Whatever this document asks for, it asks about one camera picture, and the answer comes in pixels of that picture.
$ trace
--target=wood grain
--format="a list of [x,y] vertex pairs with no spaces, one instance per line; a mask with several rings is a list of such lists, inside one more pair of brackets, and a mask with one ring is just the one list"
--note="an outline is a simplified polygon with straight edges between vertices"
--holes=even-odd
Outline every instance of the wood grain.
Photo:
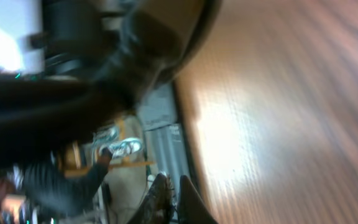
[[225,1],[176,85],[219,223],[358,223],[358,0]]

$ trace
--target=shoelace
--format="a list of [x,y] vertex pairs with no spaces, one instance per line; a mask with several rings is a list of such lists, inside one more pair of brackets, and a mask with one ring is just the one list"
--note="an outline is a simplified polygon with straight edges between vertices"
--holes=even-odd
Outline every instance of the shoelace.
[[142,143],[140,141],[136,141],[136,140],[127,141],[127,142],[124,141],[121,144],[113,145],[111,149],[113,152],[119,152],[119,151],[126,150],[128,147],[130,149],[128,154],[131,154],[133,152],[133,149],[134,149],[133,147],[135,144],[138,144],[140,147],[142,145]]
[[101,131],[99,133],[93,133],[93,144],[100,145],[107,142],[111,142],[116,140],[118,137],[118,130],[117,128],[109,128],[108,130]]

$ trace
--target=person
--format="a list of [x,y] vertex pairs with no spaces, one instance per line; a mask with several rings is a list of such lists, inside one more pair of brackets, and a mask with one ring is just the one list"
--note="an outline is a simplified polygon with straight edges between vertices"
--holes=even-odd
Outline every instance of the person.
[[27,198],[59,214],[75,216],[90,204],[104,177],[110,161],[140,152],[142,141],[127,138],[104,145],[96,163],[79,179],[67,179],[51,161],[30,163],[0,178],[0,206],[7,194],[23,190]]

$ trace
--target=white sneaker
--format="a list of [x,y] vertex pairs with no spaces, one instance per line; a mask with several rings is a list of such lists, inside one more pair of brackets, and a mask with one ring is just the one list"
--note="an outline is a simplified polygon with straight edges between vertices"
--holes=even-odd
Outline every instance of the white sneaker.
[[108,142],[115,141],[118,138],[118,135],[119,129],[115,125],[109,128],[101,128],[100,131],[93,133],[93,144],[107,144]]
[[127,138],[100,147],[99,153],[104,148],[108,148],[112,154],[112,159],[119,159],[143,150],[143,142],[139,138]]

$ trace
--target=leg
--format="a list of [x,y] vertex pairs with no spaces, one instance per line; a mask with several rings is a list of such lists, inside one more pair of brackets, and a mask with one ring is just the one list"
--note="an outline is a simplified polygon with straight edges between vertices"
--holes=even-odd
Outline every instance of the leg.
[[92,200],[108,173],[110,160],[101,156],[84,177],[76,180],[66,179],[50,162],[31,164],[24,169],[23,189],[29,198],[55,212],[77,215]]

